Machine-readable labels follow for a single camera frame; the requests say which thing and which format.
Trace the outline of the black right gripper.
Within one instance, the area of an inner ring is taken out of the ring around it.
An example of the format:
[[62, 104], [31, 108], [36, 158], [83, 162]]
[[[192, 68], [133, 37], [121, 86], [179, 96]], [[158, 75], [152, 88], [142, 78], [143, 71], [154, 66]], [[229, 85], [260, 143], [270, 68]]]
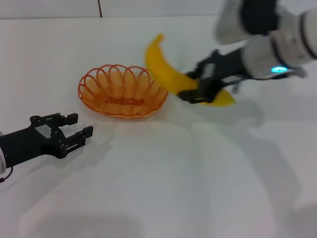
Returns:
[[206, 59], [200, 61], [195, 71], [185, 74], [193, 80], [198, 80], [197, 89], [183, 90], [177, 93], [177, 97], [190, 104], [212, 103], [218, 93], [226, 86], [231, 85], [225, 79], [237, 76], [247, 78], [249, 73], [242, 61], [242, 50], [238, 49], [226, 55], [215, 50]]

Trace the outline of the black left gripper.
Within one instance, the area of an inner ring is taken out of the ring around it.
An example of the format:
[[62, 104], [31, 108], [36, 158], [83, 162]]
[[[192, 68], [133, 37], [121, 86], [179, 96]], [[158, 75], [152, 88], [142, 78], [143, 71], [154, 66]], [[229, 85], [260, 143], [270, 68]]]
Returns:
[[0, 170], [24, 163], [41, 155], [52, 155], [58, 159], [85, 146], [86, 139], [92, 137], [93, 126], [83, 128], [65, 137], [59, 127], [78, 122], [78, 114], [63, 116], [56, 113], [49, 116], [32, 116], [31, 124], [22, 130], [0, 137]]

